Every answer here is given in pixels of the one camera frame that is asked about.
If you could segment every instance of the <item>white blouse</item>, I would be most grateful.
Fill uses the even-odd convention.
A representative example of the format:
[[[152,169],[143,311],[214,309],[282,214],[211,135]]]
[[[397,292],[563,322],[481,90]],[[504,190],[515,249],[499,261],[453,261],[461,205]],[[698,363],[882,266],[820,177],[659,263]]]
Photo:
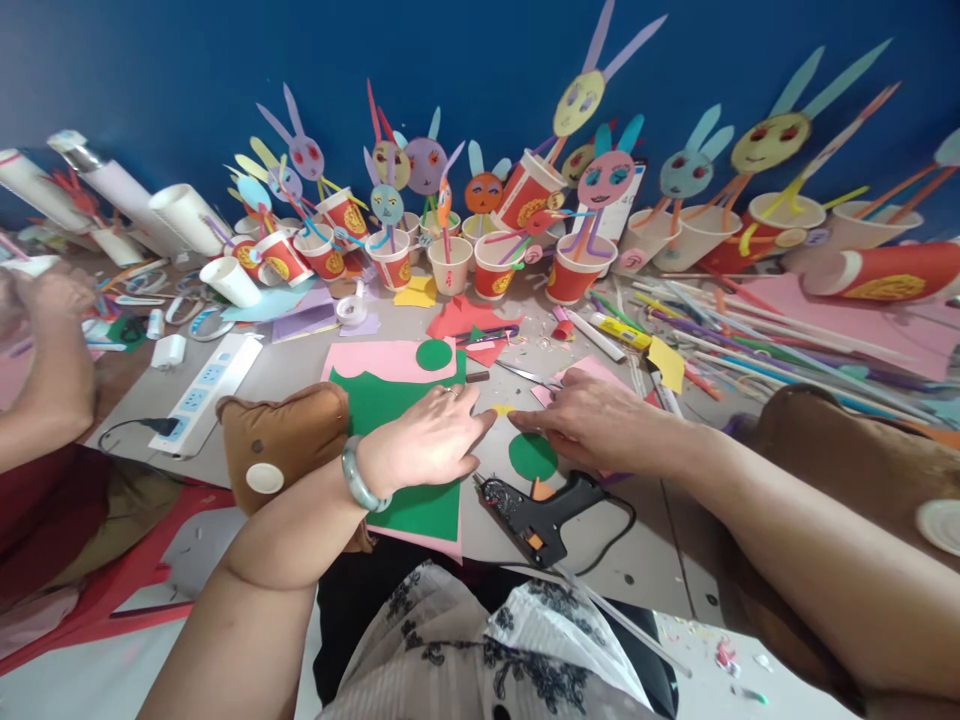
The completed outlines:
[[[531,580],[490,615],[431,562],[380,608],[320,717],[657,719],[606,619],[584,596]]]

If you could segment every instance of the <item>blue wall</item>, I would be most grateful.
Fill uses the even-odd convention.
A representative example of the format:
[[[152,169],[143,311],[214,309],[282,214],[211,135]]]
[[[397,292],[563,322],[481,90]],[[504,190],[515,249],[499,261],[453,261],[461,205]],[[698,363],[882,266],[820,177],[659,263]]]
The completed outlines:
[[[372,145],[365,78],[408,137],[426,132],[443,108],[440,140],[451,150],[477,139],[487,164],[550,134],[556,102],[583,64],[600,0],[35,0],[4,11],[5,68],[0,146],[30,152],[42,166],[59,158],[46,137],[80,130],[114,154],[150,190],[196,186],[228,219],[241,214],[226,193],[222,164],[250,153],[257,135],[284,145],[254,106],[285,118],[282,83],[297,98],[308,134],[326,155],[326,174],[370,190],[361,148]],[[827,46],[803,100],[887,37],[895,40],[853,88],[814,123],[805,151],[758,175],[745,198],[782,189],[803,162],[842,129],[884,85],[900,91],[807,185],[828,200],[863,184],[892,187],[929,163],[960,125],[960,4],[955,0],[620,0],[601,66],[643,25],[669,12],[659,33],[617,74],[587,129],[646,114],[650,158],[641,204],[658,197],[656,173],[682,147],[710,105],[737,135],[766,116],[794,70]],[[494,48],[512,48],[496,55]],[[732,175],[729,149],[711,190]],[[457,205],[466,158],[451,180]],[[704,200],[713,193],[704,193]],[[422,205],[410,198],[408,204]],[[921,208],[924,238],[960,233],[960,177]],[[36,214],[0,189],[0,223],[20,227]]]

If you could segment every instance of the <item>glue stick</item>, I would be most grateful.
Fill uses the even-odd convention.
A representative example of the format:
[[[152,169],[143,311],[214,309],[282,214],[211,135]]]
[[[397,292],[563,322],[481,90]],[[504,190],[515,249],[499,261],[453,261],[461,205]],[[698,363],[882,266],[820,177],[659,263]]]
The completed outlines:
[[[590,316],[590,324],[594,327],[600,328],[607,335],[617,338],[617,340],[622,340],[631,347],[635,347],[637,350],[646,350],[650,347],[650,336],[644,335],[638,330],[634,330],[629,325],[626,325],[619,320],[607,317],[603,313],[594,313]]]

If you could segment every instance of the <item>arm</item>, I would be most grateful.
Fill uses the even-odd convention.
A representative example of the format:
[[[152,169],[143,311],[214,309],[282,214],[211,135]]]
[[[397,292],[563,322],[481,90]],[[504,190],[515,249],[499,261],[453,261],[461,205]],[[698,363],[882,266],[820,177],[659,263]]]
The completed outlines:
[[[371,492],[447,483],[479,465],[470,448],[496,412],[471,417],[476,387],[438,389],[357,449]],[[140,711],[154,718],[293,717],[316,583],[366,511],[340,461],[316,470],[254,515],[210,576]]]
[[[33,326],[34,359],[23,390],[0,416],[0,473],[57,450],[93,421],[93,361],[80,327],[93,280],[64,263],[16,289]]]
[[[564,384],[511,419],[585,465],[685,488],[865,693],[960,700],[960,575],[712,428],[579,371]]]

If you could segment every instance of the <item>white button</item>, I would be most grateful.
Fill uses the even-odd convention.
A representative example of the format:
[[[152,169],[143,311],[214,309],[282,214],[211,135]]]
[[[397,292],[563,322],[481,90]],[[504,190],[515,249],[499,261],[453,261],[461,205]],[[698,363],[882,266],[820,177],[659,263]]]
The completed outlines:
[[[270,463],[257,463],[247,470],[247,485],[264,495],[273,495],[283,490],[283,473]]]

